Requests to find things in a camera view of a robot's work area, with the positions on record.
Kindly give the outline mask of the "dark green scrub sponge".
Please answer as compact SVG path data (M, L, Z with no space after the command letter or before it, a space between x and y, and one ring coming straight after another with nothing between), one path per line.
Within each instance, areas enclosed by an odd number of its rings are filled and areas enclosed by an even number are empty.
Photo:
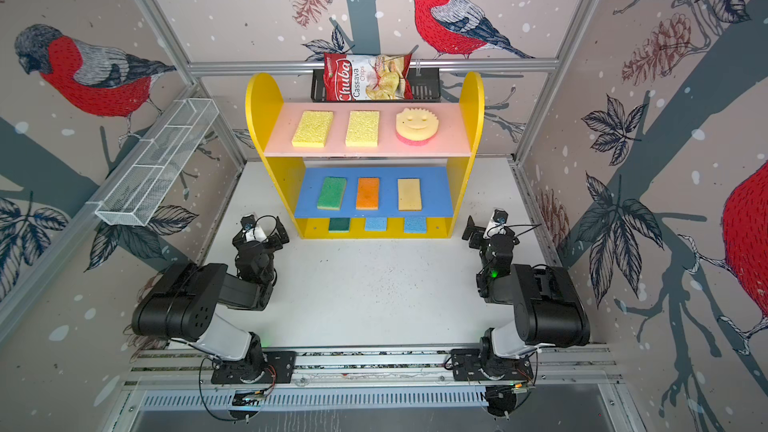
M329 220L328 231L330 233L347 233L350 230L350 223L350 218L331 218Z

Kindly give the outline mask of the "light blue sponge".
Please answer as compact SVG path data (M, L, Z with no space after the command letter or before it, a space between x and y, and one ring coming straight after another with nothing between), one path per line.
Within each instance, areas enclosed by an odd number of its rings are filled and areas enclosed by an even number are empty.
M364 230L367 232L386 232L388 219L386 217L367 217Z
M406 217L404 221L404 232L406 234L426 234L427 218L415 216Z

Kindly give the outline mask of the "light green scrub sponge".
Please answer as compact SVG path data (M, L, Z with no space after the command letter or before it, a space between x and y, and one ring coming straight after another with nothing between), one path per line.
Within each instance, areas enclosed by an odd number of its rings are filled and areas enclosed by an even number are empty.
M320 189L316 206L319 210L338 211L341 209L346 191L347 179L344 177L325 177Z

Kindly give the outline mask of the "pale orange sponge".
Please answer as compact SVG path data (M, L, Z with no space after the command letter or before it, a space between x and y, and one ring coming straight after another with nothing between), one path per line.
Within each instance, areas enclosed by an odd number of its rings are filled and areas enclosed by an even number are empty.
M417 212L422 210L421 182L417 178L401 178L398 186L398 210Z

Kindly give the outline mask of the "yellow smiley face sponge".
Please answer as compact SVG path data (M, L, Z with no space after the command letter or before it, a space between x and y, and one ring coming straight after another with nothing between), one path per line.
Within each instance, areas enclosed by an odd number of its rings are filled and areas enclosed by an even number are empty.
M439 119L423 108L406 108L395 117L397 138L411 146L426 145L438 132Z

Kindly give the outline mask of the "yellow sponge front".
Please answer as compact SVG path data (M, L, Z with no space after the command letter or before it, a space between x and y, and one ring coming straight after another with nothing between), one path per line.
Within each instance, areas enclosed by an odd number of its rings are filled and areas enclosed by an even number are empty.
M345 145L350 148L376 148L379 138L379 111L351 111Z

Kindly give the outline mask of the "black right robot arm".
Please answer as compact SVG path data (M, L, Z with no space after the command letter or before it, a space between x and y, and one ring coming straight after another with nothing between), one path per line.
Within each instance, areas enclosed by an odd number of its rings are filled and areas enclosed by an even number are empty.
M479 365L486 376L499 380L543 348L590 342L587 314L564 268L514 263L520 239L504 222L480 227L468 218L462 239L479 252L479 296L512 309L508 324L488 329L481 338Z

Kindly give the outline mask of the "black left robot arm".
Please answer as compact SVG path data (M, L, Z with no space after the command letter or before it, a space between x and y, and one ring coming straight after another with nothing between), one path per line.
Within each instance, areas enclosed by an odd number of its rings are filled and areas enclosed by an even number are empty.
M224 263L177 264L163 272L133 312L137 336L183 343L213 361L216 383L255 383L276 372L260 337L216 312L264 311L278 281L274 254L290 242L279 217L247 215L232 239L235 273Z

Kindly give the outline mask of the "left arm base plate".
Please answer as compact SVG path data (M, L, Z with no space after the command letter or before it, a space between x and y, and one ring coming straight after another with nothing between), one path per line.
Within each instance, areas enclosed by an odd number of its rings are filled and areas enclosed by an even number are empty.
M288 384L296 358L294 351L266 351L240 361L215 359L211 383L237 386Z

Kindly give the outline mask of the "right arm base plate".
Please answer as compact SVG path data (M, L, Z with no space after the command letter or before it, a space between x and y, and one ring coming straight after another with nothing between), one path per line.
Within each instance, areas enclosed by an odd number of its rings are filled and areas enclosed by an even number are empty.
M534 373L527 359L499 358L479 348L456 348L443 363L458 382L532 382Z

